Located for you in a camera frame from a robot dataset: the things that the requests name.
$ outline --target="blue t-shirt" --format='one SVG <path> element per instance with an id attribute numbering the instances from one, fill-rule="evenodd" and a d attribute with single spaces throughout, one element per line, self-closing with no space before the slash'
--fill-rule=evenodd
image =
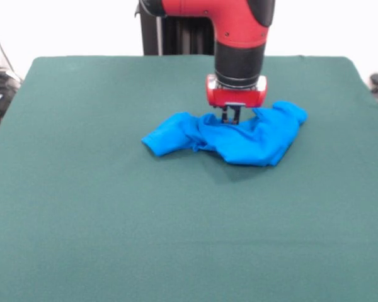
<path id="1" fill-rule="evenodd" d="M 237 165 L 277 165 L 307 120 L 302 108 L 277 102 L 257 108 L 256 116 L 239 125 L 223 124 L 213 114 L 200 118 L 177 113 L 142 139 L 156 156 L 192 148 L 217 152 Z"/>

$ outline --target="green felt surface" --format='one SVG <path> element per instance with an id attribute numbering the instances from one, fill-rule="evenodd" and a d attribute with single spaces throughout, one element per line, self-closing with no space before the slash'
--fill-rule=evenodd
<path id="1" fill-rule="evenodd" d="M 309 113 L 276 168 L 140 139 L 211 57 L 38 59 L 0 129 L 0 302 L 378 302 L 378 105 L 343 58 L 266 58 Z M 251 116 L 247 111 L 244 116 Z"/>

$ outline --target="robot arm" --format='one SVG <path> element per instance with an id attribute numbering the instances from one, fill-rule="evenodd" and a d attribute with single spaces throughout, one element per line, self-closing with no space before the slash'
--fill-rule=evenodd
<path id="1" fill-rule="evenodd" d="M 216 40 L 215 75 L 207 79 L 207 95 L 212 106 L 223 109 L 230 106 L 237 111 L 241 106 L 262 104 L 267 84 L 260 72 L 275 0 L 140 1 L 155 16 L 212 20 Z"/>

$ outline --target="black cable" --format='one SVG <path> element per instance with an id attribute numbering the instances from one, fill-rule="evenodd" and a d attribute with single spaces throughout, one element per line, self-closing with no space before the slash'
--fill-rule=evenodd
<path id="1" fill-rule="evenodd" d="M 1 53 L 3 54 L 3 57 L 6 59 L 7 64 L 8 64 L 8 66 L 10 67 L 10 69 L 14 72 L 14 68 L 13 68 L 13 66 L 11 65 L 10 60 L 8 59 L 8 57 L 7 57 L 7 55 L 6 55 L 6 52 L 4 51 L 3 46 L 1 45 L 1 42 L 0 42 L 0 51 L 1 51 Z"/>

